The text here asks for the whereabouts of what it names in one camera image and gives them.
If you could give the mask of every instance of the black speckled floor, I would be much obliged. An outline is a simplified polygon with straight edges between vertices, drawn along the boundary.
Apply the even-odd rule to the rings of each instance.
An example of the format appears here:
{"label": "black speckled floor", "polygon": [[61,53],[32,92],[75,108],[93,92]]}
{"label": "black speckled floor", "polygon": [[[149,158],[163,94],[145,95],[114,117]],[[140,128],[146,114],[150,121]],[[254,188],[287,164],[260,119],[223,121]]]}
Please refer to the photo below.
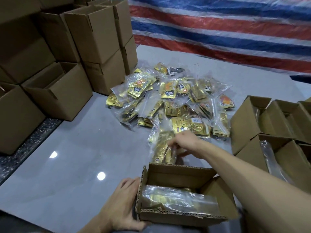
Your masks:
{"label": "black speckled floor", "polygon": [[47,118],[13,155],[0,156],[0,185],[8,179],[8,177],[61,123],[62,120]]}

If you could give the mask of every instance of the barcode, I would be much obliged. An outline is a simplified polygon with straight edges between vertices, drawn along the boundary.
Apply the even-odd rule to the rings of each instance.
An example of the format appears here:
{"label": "barcode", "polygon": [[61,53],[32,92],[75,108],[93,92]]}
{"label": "barcode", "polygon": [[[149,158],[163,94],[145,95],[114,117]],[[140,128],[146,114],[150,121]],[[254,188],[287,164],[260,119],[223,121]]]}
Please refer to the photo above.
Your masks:
{"label": "barcode", "polygon": [[193,123],[202,123],[201,119],[192,118],[191,120],[192,120]]}

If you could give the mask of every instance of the left hand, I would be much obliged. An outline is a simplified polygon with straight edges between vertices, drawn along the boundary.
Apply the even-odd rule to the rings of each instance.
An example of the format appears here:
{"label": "left hand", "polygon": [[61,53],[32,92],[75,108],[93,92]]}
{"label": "left hand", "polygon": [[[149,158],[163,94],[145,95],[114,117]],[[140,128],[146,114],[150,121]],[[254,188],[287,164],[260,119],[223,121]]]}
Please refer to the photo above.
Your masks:
{"label": "left hand", "polygon": [[138,191],[140,178],[123,179],[98,214],[103,228],[110,231],[135,230],[142,231],[147,222],[133,219],[132,206]]}

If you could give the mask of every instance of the forearm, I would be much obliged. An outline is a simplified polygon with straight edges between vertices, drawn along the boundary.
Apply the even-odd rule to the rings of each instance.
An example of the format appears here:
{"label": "forearm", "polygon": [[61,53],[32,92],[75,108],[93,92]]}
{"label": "forearm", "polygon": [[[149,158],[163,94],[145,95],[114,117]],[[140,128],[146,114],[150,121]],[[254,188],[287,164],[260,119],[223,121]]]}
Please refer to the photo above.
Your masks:
{"label": "forearm", "polygon": [[197,152],[266,230],[309,232],[309,194],[205,141],[198,142]]}
{"label": "forearm", "polygon": [[77,233],[110,233],[111,231],[108,223],[96,215]]}

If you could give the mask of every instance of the right hand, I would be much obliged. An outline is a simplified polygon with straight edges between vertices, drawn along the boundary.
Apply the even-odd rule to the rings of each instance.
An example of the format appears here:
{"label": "right hand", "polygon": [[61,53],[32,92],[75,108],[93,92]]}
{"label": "right hand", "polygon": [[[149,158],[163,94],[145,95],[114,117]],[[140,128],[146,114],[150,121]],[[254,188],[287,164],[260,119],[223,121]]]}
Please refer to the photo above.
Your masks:
{"label": "right hand", "polygon": [[204,159],[204,157],[198,152],[198,147],[200,145],[200,142],[202,142],[200,138],[198,138],[190,130],[186,130],[186,131],[177,133],[173,139],[167,142],[167,144],[169,146],[177,145],[185,149],[182,152],[180,152],[177,149],[178,156],[184,157],[186,155],[192,154],[196,158]]}

